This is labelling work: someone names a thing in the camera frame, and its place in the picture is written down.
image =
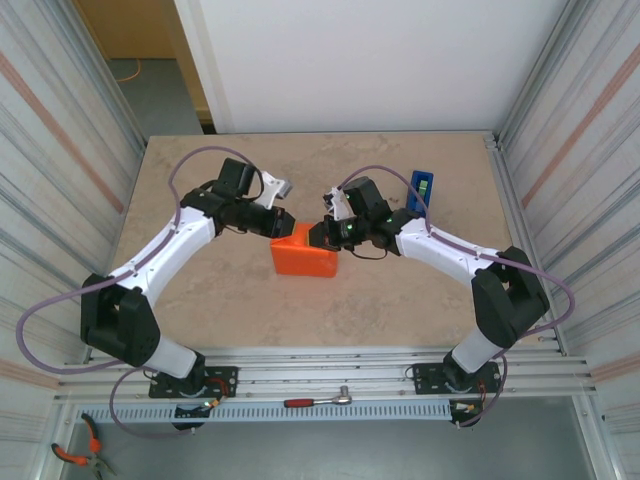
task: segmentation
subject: corrugated metal wall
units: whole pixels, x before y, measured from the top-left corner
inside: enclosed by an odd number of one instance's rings
[[[542,266],[576,293],[567,347],[589,360],[626,472],[640,478],[640,1],[577,3],[501,141]]]
[[[144,143],[68,2],[0,3],[0,477],[23,478],[57,378],[19,353],[28,306],[104,272]],[[84,353],[79,302],[42,310],[26,338],[55,365]]]

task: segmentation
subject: mounting plate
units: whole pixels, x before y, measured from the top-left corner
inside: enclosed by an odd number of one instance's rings
[[[480,393],[478,385],[484,382],[487,393],[496,393],[500,387],[500,370],[495,362],[486,363],[477,372],[477,381],[468,389],[455,390],[447,381],[442,363],[416,363],[411,366],[413,384],[417,395],[442,395],[451,393]]]
[[[207,378],[219,378],[229,388],[227,397],[236,396],[238,386],[238,367],[205,367],[205,386],[195,395],[185,395],[176,388],[173,377],[163,373],[153,376],[149,386],[150,398],[222,398],[221,386],[217,382],[207,382]]]

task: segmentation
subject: blue container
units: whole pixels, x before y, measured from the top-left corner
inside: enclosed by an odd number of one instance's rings
[[[418,194],[423,198],[424,203],[429,207],[429,200],[431,199],[431,188],[433,187],[433,173],[421,172],[420,170],[414,170],[411,175],[411,185],[416,189]],[[407,208],[418,212],[421,217],[424,217],[425,212],[422,205],[418,203],[415,195],[409,190],[407,192]]]

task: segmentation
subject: table surface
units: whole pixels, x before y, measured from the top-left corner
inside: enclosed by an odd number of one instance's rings
[[[300,222],[325,214],[322,195],[359,167],[390,166],[410,177],[433,172],[432,223],[479,245],[511,244],[481,134],[371,133],[152,137],[135,186],[114,267],[135,255],[172,216],[166,186],[178,160],[204,145],[244,153],[294,189],[279,205]],[[181,195],[216,178],[225,155],[205,152],[180,171]],[[406,187],[370,172],[392,208]],[[154,311],[165,335],[194,348],[217,346],[447,346],[475,325],[470,291],[415,260],[339,254],[335,278],[280,276],[269,239],[224,232],[196,253]],[[377,255],[370,246],[359,253]]]

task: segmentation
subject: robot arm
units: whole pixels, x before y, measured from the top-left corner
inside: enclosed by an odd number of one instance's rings
[[[153,307],[173,276],[199,249],[214,240],[227,226],[268,238],[291,235],[295,220],[276,198],[291,190],[285,180],[261,172],[263,191],[258,198],[244,198],[256,169],[226,159],[217,180],[188,193],[175,217],[137,255],[115,269],[109,277],[134,270],[115,285],[82,295],[81,338],[99,350],[134,367],[146,366],[181,380],[184,393],[197,392],[204,375],[204,358],[160,332]],[[172,234],[169,242],[149,262],[136,265]],[[91,275],[84,286],[107,278]]]
[[[345,200],[352,216],[345,214]],[[367,177],[354,179],[342,190],[332,189],[325,196],[325,204],[332,215],[326,215],[311,229],[312,246],[353,251],[364,241],[371,241],[395,255],[433,266],[471,289],[477,326],[443,361],[447,380],[456,390],[473,384],[476,373],[487,362],[511,348],[549,309],[535,275],[480,258],[485,254],[530,265],[524,252],[515,247],[504,252],[480,247],[433,226],[427,232],[424,219],[416,212],[405,208],[392,211]],[[447,245],[447,241],[474,254]]]

